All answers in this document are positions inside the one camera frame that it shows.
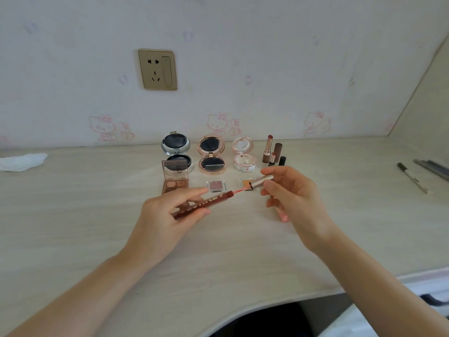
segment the desk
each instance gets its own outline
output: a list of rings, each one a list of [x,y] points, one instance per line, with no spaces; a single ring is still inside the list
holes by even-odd
[[[449,183],[412,162],[426,156],[387,137],[282,143],[287,165],[316,181],[338,226],[390,272],[449,266]],[[258,159],[264,146],[255,142]],[[0,335],[121,249],[143,201],[160,194],[167,157],[159,145],[8,155],[29,152],[48,158],[25,172],[0,173]],[[204,186],[213,177],[199,172],[194,147],[189,155],[196,163],[189,185]],[[218,178],[237,189],[237,180],[251,174],[233,168],[230,143],[222,156],[228,169]],[[397,162],[434,194],[425,195]],[[254,191],[213,207],[126,295],[98,335],[207,336],[257,308],[341,292],[264,202]]]

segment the hello kitty wallpaper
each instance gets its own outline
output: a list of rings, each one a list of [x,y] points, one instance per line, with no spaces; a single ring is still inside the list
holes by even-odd
[[[389,135],[448,13],[449,0],[0,0],[0,148]],[[139,48],[175,52],[178,90],[143,88]]]

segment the gold switch plate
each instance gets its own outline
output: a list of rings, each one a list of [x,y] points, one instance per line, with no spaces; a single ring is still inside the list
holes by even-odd
[[[175,53],[139,49],[143,86],[147,90],[177,90]]]

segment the wall switch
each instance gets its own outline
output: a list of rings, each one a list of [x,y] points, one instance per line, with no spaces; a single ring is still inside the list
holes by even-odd
[[[147,90],[177,90],[175,53],[139,49],[143,86]]]

